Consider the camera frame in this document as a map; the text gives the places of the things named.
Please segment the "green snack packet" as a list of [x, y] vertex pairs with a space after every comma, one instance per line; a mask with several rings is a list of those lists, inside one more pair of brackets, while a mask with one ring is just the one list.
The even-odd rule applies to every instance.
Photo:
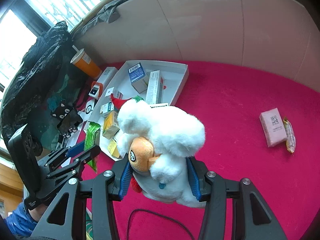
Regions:
[[[88, 150], [89, 148], [99, 145], [100, 139], [100, 129], [101, 126], [96, 122], [89, 122], [88, 128], [85, 137], [84, 150]], [[93, 157], [91, 161], [89, 161], [88, 165], [93, 169], [95, 173], [97, 173], [97, 158]]]

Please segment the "small green white box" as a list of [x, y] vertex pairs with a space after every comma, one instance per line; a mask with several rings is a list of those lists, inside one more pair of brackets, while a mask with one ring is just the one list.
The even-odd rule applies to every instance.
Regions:
[[106, 117], [108, 116], [112, 111], [114, 111], [114, 104], [112, 101], [100, 106], [100, 116]]

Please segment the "green red plush toy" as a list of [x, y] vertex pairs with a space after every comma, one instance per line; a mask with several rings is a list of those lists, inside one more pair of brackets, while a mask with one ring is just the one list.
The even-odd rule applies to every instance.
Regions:
[[114, 107], [115, 107], [117, 110], [120, 110], [121, 106], [122, 106], [124, 103], [126, 103], [127, 101], [131, 100], [131, 99], [135, 100], [136, 102], [139, 102], [139, 101], [141, 101], [141, 100], [142, 100], [142, 101], [144, 100], [144, 99], [143, 99], [142, 97], [140, 97], [140, 96], [134, 96], [134, 97], [129, 98], [129, 99], [119, 99], [119, 98], [115, 98], [113, 93], [110, 95], [110, 97], [111, 97], [111, 102], [113, 103]]

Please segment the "white plush toy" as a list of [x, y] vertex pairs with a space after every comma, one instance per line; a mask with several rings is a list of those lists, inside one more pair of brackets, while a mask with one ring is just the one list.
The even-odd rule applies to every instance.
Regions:
[[203, 208], [192, 194], [187, 158], [204, 145], [200, 120], [175, 106], [151, 108], [131, 99], [118, 110], [117, 148], [128, 155], [135, 191], [163, 203]]

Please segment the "long white toothpaste box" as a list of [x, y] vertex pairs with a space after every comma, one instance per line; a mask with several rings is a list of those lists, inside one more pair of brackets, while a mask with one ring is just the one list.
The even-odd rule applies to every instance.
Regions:
[[146, 103], [154, 105], [162, 102], [164, 79], [159, 70], [150, 73], [149, 84], [146, 93]]

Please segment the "orange snack packet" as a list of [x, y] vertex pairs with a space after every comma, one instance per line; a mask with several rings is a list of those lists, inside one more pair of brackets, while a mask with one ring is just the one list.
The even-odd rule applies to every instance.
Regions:
[[291, 125], [291, 122], [289, 122], [289, 120], [287, 118], [283, 119], [283, 124], [284, 124], [284, 128], [285, 128], [286, 136], [287, 136], [286, 148], [291, 154], [293, 154], [296, 149], [295, 133], [293, 131], [293, 127]]

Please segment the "pink perfume box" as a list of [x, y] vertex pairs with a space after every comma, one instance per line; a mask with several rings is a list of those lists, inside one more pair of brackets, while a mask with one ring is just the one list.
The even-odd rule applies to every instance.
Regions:
[[259, 116], [268, 147], [287, 140], [283, 121], [277, 108], [260, 113]]

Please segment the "white yellow medicine box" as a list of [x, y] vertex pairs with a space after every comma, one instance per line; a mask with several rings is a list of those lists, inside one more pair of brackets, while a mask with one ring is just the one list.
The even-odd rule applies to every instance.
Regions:
[[117, 116], [118, 113], [116, 111], [111, 111], [110, 114], [104, 119], [103, 137], [106, 139], [111, 139], [119, 131]]

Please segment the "black cat pattern bag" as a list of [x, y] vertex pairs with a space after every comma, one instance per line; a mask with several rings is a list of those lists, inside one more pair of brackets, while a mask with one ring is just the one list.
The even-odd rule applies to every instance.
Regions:
[[65, 101], [61, 101], [51, 115], [59, 120], [57, 129], [63, 138], [70, 138], [71, 135], [78, 131], [78, 126], [83, 122], [82, 117], [77, 110], [68, 105]]

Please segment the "white orange device box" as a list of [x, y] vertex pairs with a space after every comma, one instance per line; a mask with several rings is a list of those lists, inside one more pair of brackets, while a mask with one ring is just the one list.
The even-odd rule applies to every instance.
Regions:
[[88, 95], [95, 100], [99, 100], [117, 71], [118, 70], [116, 67], [106, 67], [97, 81], [92, 82], [91, 89]]

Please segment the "orange drink cup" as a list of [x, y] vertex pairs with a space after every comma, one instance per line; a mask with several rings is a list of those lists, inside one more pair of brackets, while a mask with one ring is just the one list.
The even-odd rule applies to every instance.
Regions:
[[80, 49], [71, 59], [71, 64], [75, 65], [85, 74], [90, 76], [92, 79], [97, 80], [101, 75], [102, 70], [97, 64], [89, 57], [84, 49]]

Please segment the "white cardboard tray box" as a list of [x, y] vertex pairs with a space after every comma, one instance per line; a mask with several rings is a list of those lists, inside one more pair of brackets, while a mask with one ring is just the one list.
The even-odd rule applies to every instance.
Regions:
[[[149, 74], [151, 71], [160, 70], [162, 77], [164, 78], [164, 85], [166, 88], [163, 91], [162, 102], [168, 103], [169, 105], [176, 105], [176, 102], [182, 92], [182, 89], [189, 76], [189, 70], [187, 64], [167, 62], [167, 61], [151, 61], [151, 60], [131, 60], [126, 61], [121, 68], [117, 71], [115, 76], [112, 78], [107, 88], [114, 87], [123, 94], [124, 99], [131, 98], [133, 96], [141, 96], [144, 100], [146, 98], [146, 91], [139, 94], [131, 85], [129, 79], [128, 69], [141, 63], [144, 70]], [[105, 97], [106, 90], [103, 92], [102, 96], [93, 108], [92, 114], [88, 119], [84, 131], [87, 131], [90, 122], [95, 122], [101, 126], [99, 146], [101, 150], [112, 160], [118, 161], [120, 159], [113, 157], [107, 147], [110, 140], [106, 139], [102, 135], [104, 118], [100, 116], [100, 107], [107, 103], [107, 98]]]

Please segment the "pink rose-pattern table cloth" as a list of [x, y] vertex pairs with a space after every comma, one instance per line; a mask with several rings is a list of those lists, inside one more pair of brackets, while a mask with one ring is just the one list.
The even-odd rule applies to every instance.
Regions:
[[[282, 76], [214, 62], [188, 62], [176, 105], [199, 118], [206, 142], [197, 159], [223, 178], [249, 178], [288, 239], [319, 239], [319, 93]], [[268, 147], [259, 120], [277, 108], [296, 150]]]

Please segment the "black plastic bag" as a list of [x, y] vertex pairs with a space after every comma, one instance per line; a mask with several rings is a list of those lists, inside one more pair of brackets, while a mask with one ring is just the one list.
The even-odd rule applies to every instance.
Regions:
[[72, 38], [67, 23], [61, 21], [42, 33], [24, 55], [1, 103], [1, 134], [6, 144], [70, 66], [71, 52]]

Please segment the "grey cloth on ledge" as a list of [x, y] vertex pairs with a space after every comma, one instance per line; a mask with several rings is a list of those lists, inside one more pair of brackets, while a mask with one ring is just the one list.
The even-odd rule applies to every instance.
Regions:
[[80, 37], [84, 36], [84, 34], [89, 31], [89, 29], [92, 29], [98, 23], [115, 22], [120, 18], [120, 13], [118, 12], [117, 7], [127, 1], [129, 0], [113, 0], [104, 5], [91, 20], [76, 29], [76, 31], [72, 34], [73, 40], [77, 40]]

